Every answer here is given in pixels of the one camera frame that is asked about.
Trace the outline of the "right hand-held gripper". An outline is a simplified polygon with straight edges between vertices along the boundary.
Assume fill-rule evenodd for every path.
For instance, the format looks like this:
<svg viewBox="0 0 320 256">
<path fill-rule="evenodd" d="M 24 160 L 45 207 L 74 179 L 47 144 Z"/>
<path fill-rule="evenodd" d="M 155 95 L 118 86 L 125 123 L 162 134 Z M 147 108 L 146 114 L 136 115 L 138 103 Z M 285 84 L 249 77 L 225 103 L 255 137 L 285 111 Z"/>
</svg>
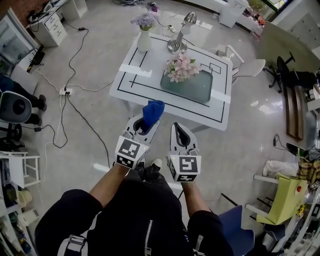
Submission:
<svg viewBox="0 0 320 256">
<path fill-rule="evenodd" d="M 187 151 L 175 152 L 184 147 Z M 170 132 L 170 152 L 167 166 L 172 178 L 179 183 L 193 183 L 201 173 L 202 157 L 196 136 L 186 126 L 174 122 Z"/>
</svg>

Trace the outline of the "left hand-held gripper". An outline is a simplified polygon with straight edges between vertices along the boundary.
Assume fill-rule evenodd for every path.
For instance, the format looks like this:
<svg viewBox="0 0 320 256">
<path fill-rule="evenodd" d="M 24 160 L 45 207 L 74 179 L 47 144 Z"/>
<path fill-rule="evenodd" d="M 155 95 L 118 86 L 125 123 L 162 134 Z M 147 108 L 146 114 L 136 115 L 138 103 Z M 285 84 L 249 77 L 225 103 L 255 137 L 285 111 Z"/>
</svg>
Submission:
<svg viewBox="0 0 320 256">
<path fill-rule="evenodd" d="M 150 144 L 159 127 L 160 121 L 153 123 L 148 130 L 142 131 L 144 125 L 143 114 L 129 119 L 126 129 L 119 136 L 115 148 L 115 163 L 123 167 L 134 169 L 150 150 Z"/>
</svg>

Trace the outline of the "blue cloth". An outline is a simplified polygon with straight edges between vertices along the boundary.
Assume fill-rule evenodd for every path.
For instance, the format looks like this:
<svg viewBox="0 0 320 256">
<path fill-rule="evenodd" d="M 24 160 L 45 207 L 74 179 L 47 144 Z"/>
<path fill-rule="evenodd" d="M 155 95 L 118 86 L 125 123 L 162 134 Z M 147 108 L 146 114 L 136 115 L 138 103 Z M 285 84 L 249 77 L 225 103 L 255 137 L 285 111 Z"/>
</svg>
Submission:
<svg viewBox="0 0 320 256">
<path fill-rule="evenodd" d="M 146 132 L 156 121 L 158 121 L 165 109 L 165 103 L 161 100 L 149 100 L 142 108 L 143 125 L 142 131 Z"/>
</svg>

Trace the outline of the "pink flower bouquet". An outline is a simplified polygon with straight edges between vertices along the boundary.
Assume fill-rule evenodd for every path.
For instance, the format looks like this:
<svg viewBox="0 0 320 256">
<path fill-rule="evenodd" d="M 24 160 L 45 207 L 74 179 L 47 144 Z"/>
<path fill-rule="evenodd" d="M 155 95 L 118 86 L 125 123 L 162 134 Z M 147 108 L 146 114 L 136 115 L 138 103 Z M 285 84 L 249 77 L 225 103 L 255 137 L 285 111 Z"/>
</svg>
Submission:
<svg viewBox="0 0 320 256">
<path fill-rule="evenodd" d="M 201 70 L 194 58 L 189 58 L 179 50 L 166 62 L 163 75 L 169 77 L 170 82 L 182 83 L 198 75 Z"/>
</svg>

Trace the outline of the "person's left forearm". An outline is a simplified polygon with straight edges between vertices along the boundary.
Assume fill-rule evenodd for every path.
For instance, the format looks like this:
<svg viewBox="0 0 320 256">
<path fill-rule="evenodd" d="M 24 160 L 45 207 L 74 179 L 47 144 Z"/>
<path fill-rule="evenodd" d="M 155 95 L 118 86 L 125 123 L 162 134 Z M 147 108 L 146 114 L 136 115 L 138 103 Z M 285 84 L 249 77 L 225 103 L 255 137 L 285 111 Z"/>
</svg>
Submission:
<svg viewBox="0 0 320 256">
<path fill-rule="evenodd" d="M 116 163 L 89 192 L 104 208 L 115 196 L 129 168 Z"/>
</svg>

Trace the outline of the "person's right forearm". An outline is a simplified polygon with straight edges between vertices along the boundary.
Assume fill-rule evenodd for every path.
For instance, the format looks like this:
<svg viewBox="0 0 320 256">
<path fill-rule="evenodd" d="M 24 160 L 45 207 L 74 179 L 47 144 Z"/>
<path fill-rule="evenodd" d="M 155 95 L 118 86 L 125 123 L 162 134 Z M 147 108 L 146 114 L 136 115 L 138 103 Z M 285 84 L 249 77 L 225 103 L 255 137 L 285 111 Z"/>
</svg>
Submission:
<svg viewBox="0 0 320 256">
<path fill-rule="evenodd" d="M 214 215 L 206 204 L 199 188 L 195 182 L 181 183 L 186 207 L 189 215 L 188 223 L 195 219 L 210 219 Z"/>
</svg>

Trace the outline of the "person's right white shoe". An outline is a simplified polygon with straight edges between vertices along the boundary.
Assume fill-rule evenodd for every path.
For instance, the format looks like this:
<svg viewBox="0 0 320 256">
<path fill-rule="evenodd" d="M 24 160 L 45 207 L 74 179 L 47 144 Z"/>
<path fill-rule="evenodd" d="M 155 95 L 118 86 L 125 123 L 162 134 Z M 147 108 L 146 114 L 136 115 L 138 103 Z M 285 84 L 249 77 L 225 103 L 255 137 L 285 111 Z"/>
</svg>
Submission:
<svg viewBox="0 0 320 256">
<path fill-rule="evenodd" d="M 156 168 L 159 171 L 163 166 L 163 162 L 162 162 L 162 160 L 160 158 L 155 158 L 152 161 L 150 166 L 153 167 L 153 168 Z"/>
</svg>

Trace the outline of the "white square table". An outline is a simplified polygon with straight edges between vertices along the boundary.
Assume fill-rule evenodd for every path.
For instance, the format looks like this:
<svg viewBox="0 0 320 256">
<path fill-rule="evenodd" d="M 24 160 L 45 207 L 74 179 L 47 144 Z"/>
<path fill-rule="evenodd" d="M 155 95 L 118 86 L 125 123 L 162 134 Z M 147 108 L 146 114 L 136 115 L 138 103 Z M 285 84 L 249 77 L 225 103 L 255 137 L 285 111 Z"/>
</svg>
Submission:
<svg viewBox="0 0 320 256">
<path fill-rule="evenodd" d="M 150 38 L 152 47 L 147 52 L 139 51 L 134 41 L 115 76 L 110 95 L 123 100 L 128 110 L 130 103 L 144 106 L 149 100 L 160 100 L 165 103 L 166 113 L 198 123 L 196 132 L 207 128 L 225 131 L 231 103 L 231 62 L 196 46 L 187 46 L 186 55 L 213 76 L 210 100 L 199 103 L 161 87 L 166 62 L 172 56 L 167 49 L 169 39 L 156 34 Z"/>
</svg>

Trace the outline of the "person's dark grey trousers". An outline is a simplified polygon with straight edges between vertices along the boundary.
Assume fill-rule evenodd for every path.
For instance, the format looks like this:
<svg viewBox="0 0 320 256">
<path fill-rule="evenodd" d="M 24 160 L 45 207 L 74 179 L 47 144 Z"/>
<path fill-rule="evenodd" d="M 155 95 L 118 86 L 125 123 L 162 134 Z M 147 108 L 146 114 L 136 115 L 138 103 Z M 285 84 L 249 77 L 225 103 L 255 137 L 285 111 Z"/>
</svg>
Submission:
<svg viewBox="0 0 320 256">
<path fill-rule="evenodd" d="M 160 173 L 160 165 L 152 163 L 150 166 L 144 167 L 144 165 L 142 164 L 140 166 L 137 166 L 134 170 L 137 172 L 138 177 L 142 182 L 161 186 L 168 185 L 165 177 Z"/>
</svg>

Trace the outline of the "green tray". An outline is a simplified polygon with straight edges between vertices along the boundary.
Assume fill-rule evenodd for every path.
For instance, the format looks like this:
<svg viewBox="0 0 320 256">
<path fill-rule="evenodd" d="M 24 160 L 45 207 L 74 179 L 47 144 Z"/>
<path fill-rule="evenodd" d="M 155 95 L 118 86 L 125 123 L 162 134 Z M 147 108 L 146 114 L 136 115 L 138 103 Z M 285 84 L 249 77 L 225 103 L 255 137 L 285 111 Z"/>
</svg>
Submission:
<svg viewBox="0 0 320 256">
<path fill-rule="evenodd" d="M 167 75 L 163 75 L 160 81 L 160 86 L 165 91 L 198 103 L 210 101 L 212 85 L 213 75 L 205 70 L 182 82 L 170 81 Z"/>
</svg>

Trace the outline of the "white vase with purple flowers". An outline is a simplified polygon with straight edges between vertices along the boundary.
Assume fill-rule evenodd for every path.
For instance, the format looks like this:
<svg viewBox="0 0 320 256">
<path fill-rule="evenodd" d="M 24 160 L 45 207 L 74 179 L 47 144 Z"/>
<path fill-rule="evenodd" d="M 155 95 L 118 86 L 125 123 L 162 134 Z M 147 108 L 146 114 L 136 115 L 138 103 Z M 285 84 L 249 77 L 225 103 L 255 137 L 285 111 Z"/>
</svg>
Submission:
<svg viewBox="0 0 320 256">
<path fill-rule="evenodd" d="M 133 18 L 130 22 L 139 26 L 140 36 L 137 41 L 137 48 L 141 52 L 147 52 L 152 47 L 150 37 L 150 29 L 154 28 L 157 22 L 157 17 L 152 13 L 143 13 Z"/>
</svg>

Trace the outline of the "person's black jacket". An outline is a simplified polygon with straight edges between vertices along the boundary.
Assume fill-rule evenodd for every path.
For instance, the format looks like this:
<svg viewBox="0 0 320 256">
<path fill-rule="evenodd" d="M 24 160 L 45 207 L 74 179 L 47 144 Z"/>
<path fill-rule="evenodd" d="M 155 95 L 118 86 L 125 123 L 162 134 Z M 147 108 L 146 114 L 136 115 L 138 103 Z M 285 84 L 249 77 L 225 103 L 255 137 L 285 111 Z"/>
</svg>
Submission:
<svg viewBox="0 0 320 256">
<path fill-rule="evenodd" d="M 88 256 L 234 256 L 220 218 L 196 211 L 183 227 L 169 190 L 124 180 L 106 205 L 81 189 L 66 191 L 35 229 L 39 256 L 57 256 L 63 240 L 87 233 Z"/>
</svg>

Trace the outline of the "silver desk lamp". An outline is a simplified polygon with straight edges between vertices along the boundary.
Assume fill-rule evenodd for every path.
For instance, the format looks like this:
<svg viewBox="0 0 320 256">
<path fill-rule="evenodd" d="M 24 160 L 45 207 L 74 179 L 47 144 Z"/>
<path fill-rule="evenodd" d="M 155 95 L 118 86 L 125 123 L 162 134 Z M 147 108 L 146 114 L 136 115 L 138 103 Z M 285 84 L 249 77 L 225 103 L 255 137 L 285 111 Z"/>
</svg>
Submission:
<svg viewBox="0 0 320 256">
<path fill-rule="evenodd" d="M 184 36 L 190 34 L 191 26 L 197 22 L 197 15 L 195 12 L 189 12 L 183 19 L 182 27 L 176 37 L 176 39 L 170 39 L 167 42 L 167 49 L 172 54 L 180 51 L 185 53 L 188 49 L 187 45 L 183 42 Z"/>
</svg>

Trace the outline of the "white chair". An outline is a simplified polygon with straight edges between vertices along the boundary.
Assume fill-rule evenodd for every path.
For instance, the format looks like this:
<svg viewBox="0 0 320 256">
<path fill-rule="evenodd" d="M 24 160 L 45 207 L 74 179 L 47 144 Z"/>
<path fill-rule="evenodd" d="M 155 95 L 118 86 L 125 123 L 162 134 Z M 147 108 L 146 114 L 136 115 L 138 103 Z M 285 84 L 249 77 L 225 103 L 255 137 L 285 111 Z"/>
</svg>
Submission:
<svg viewBox="0 0 320 256">
<path fill-rule="evenodd" d="M 235 84 L 238 78 L 255 77 L 265 67 L 265 59 L 253 59 L 244 61 L 240 54 L 231 45 L 218 45 L 216 55 L 230 61 L 232 63 L 232 85 Z"/>
</svg>

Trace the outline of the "white bag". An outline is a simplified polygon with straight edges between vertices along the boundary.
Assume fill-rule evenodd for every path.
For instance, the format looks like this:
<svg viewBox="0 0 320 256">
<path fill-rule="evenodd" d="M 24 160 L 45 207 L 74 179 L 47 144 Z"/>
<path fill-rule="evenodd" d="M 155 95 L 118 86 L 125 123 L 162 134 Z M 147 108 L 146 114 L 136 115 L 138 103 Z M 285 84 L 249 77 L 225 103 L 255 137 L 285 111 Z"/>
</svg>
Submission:
<svg viewBox="0 0 320 256">
<path fill-rule="evenodd" d="M 287 177 L 296 177 L 298 169 L 299 165 L 297 163 L 267 160 L 263 167 L 262 175 L 266 177 L 269 174 L 280 173 Z"/>
</svg>

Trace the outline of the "blue chair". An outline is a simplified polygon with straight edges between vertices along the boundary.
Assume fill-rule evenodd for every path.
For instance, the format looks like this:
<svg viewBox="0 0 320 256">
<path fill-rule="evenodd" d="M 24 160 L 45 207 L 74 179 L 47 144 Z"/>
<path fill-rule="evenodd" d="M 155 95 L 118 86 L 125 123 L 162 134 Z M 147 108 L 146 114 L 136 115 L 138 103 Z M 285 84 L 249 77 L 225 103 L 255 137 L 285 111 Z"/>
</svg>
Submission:
<svg viewBox="0 0 320 256">
<path fill-rule="evenodd" d="M 255 232 L 242 228 L 242 211 L 243 207 L 237 205 L 218 215 L 234 256 L 246 256 L 255 246 Z"/>
</svg>

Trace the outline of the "brown wooden planks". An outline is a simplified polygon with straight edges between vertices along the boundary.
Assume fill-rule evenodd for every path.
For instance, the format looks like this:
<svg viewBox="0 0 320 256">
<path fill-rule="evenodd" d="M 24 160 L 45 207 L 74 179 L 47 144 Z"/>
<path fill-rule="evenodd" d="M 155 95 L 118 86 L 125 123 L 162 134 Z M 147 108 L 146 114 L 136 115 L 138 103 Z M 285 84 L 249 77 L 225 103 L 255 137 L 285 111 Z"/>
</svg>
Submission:
<svg viewBox="0 0 320 256">
<path fill-rule="evenodd" d="M 304 99 L 305 95 L 300 86 L 285 87 L 283 91 L 285 101 L 286 134 L 296 141 L 304 139 Z"/>
</svg>

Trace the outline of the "yellow-green chair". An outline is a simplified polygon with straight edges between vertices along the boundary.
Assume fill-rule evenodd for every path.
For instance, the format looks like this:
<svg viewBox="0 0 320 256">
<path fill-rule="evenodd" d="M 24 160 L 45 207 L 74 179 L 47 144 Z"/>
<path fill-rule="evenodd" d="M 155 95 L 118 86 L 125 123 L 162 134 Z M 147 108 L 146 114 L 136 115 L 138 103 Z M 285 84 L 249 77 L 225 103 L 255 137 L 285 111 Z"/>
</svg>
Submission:
<svg viewBox="0 0 320 256">
<path fill-rule="evenodd" d="M 276 178 L 261 175 L 254 175 L 253 178 L 277 185 L 275 198 L 269 212 L 262 211 L 250 204 L 245 205 L 246 209 L 256 214 L 257 222 L 277 226 L 296 214 L 299 206 L 303 203 L 308 188 L 306 180 L 287 177 L 281 173 L 277 173 Z"/>
</svg>

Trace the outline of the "black router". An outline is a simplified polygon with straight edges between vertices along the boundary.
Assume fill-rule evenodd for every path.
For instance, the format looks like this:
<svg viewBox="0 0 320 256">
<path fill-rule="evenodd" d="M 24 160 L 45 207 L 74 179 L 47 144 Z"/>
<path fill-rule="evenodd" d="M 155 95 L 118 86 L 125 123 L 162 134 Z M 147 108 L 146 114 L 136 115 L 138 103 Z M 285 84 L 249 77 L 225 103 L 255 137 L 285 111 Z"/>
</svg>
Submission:
<svg viewBox="0 0 320 256">
<path fill-rule="evenodd" d="M 29 64 L 27 67 L 27 72 L 30 73 L 30 71 L 34 68 L 34 66 L 37 68 L 42 65 L 42 60 L 45 56 L 45 53 L 43 52 L 44 46 L 40 45 L 39 48 L 35 48 L 32 52 L 30 52 L 30 57 L 28 57 Z"/>
</svg>

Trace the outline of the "white round dark-faced device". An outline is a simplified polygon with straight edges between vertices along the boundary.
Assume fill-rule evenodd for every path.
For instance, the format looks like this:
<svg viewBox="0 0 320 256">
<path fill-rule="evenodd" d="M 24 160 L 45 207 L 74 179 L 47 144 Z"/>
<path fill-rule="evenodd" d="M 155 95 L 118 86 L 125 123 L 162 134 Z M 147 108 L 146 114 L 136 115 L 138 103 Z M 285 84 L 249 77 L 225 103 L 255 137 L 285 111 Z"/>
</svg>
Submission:
<svg viewBox="0 0 320 256">
<path fill-rule="evenodd" d="M 0 97 L 0 121 L 10 124 L 26 122 L 32 114 L 32 104 L 24 96 L 5 91 Z"/>
</svg>

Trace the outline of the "black office chair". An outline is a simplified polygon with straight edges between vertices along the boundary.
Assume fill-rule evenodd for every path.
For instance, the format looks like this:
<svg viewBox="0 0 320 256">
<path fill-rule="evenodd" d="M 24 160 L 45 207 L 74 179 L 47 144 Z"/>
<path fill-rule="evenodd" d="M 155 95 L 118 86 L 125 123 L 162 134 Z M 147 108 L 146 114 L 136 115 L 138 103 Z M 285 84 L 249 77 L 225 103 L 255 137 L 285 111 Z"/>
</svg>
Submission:
<svg viewBox="0 0 320 256">
<path fill-rule="evenodd" d="M 263 71 L 269 73 L 273 76 L 273 82 L 268 87 L 273 88 L 275 84 L 278 84 L 278 93 L 283 92 L 283 88 L 294 88 L 294 87 L 302 87 L 306 92 L 309 93 L 310 90 L 316 89 L 316 91 L 320 94 L 320 89 L 318 86 L 318 77 L 313 72 L 308 71 L 296 71 L 289 70 L 288 64 L 293 61 L 295 62 L 295 58 L 291 52 L 289 52 L 290 58 L 286 61 L 280 56 L 277 57 L 276 60 L 276 68 L 272 65 L 264 66 Z"/>
</svg>

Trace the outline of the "plaid cloth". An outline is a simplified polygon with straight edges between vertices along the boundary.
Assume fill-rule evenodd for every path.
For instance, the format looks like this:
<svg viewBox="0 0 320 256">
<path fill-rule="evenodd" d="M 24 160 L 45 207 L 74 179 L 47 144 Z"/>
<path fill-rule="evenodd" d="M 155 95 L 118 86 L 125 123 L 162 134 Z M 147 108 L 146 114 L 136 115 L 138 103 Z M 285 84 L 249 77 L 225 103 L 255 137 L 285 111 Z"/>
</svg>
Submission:
<svg viewBox="0 0 320 256">
<path fill-rule="evenodd" d="M 310 184 L 314 184 L 320 180 L 320 159 L 310 161 L 302 158 L 298 163 L 296 177 L 301 180 L 306 180 Z"/>
</svg>

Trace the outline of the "white side stool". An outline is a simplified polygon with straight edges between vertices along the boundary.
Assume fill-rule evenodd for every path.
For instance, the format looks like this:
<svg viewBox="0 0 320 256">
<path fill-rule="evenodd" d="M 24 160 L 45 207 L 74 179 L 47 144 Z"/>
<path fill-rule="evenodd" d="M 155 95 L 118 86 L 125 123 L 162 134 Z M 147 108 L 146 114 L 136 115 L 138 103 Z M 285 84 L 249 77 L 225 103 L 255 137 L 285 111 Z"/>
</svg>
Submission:
<svg viewBox="0 0 320 256">
<path fill-rule="evenodd" d="M 28 155 L 28 152 L 0 151 L 0 159 L 8 160 L 10 180 L 21 188 L 41 183 L 39 155 Z"/>
</svg>

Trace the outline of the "beige round table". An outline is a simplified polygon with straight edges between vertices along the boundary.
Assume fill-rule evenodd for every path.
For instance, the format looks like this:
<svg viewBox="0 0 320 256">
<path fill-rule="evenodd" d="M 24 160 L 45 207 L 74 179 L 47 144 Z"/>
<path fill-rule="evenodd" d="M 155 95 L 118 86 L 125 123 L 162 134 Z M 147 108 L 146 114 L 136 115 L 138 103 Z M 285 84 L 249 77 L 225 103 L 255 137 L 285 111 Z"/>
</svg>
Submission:
<svg viewBox="0 0 320 256">
<path fill-rule="evenodd" d="M 293 56 L 288 69 L 298 72 L 316 72 L 320 59 L 300 40 L 278 26 L 267 22 L 256 45 L 256 57 L 264 59 L 268 66 L 277 67 L 277 58 L 284 61 Z"/>
</svg>

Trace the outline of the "white drawer cabinet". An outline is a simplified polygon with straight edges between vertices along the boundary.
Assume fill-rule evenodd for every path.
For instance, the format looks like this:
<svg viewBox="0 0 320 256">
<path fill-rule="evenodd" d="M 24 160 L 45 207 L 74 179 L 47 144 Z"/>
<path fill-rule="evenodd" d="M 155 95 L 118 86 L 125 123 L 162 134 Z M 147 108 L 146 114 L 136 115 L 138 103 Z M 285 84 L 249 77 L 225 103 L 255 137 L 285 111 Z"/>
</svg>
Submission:
<svg viewBox="0 0 320 256">
<path fill-rule="evenodd" d="M 45 16 L 30 24 L 29 29 L 46 48 L 58 47 L 67 36 L 60 17 L 55 12 L 48 12 Z"/>
</svg>

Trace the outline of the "white low cabinet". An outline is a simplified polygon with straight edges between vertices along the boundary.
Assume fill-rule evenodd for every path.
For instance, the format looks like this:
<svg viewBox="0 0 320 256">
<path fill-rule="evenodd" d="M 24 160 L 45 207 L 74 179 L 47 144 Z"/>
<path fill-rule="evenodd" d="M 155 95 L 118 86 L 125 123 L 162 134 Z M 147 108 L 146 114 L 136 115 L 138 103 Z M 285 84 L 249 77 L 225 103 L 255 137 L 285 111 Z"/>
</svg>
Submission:
<svg viewBox="0 0 320 256">
<path fill-rule="evenodd" d="M 219 23 L 232 28 L 248 7 L 247 0 L 228 0 L 219 15 Z"/>
</svg>

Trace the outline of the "beige basket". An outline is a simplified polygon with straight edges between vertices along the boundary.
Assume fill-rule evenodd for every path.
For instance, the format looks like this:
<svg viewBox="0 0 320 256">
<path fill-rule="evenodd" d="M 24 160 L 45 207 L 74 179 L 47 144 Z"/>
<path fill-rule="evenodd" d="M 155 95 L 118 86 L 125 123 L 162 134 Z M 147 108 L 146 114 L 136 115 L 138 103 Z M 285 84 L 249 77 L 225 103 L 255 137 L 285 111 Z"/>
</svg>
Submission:
<svg viewBox="0 0 320 256">
<path fill-rule="evenodd" d="M 21 208 L 24 208 L 32 201 L 32 194 L 29 190 L 17 190 L 16 191 L 16 202 Z"/>
</svg>

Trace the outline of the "white desk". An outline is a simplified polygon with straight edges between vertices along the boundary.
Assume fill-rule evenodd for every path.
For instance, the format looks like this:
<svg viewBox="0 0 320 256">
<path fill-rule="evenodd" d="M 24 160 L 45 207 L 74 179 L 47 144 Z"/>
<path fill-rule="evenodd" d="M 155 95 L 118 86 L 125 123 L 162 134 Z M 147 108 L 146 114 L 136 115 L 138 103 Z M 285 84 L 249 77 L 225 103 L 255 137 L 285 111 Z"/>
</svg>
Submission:
<svg viewBox="0 0 320 256">
<path fill-rule="evenodd" d="M 45 13 L 56 13 L 60 20 L 80 19 L 88 10 L 86 0 L 50 0 L 51 7 Z"/>
</svg>

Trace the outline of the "glass door cabinet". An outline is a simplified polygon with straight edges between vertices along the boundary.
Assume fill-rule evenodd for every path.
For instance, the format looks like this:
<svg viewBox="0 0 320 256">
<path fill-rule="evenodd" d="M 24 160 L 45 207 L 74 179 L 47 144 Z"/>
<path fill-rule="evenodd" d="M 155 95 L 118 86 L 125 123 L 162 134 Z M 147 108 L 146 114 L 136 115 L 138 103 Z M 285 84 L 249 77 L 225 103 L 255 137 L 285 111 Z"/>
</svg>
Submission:
<svg viewBox="0 0 320 256">
<path fill-rule="evenodd" d="M 0 14 L 0 74 L 10 75 L 15 65 L 38 47 L 11 7 Z"/>
</svg>

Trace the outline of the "white locker cabinet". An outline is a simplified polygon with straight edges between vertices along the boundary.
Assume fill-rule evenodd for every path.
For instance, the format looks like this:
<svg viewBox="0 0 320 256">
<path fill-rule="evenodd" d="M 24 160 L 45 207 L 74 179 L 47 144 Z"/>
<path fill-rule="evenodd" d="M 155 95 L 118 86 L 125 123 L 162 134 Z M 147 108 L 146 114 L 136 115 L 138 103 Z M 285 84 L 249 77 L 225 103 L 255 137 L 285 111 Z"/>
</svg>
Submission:
<svg viewBox="0 0 320 256">
<path fill-rule="evenodd" d="M 318 25 L 310 13 L 296 22 L 288 33 L 301 41 L 310 50 L 320 46 L 320 24 Z"/>
</svg>

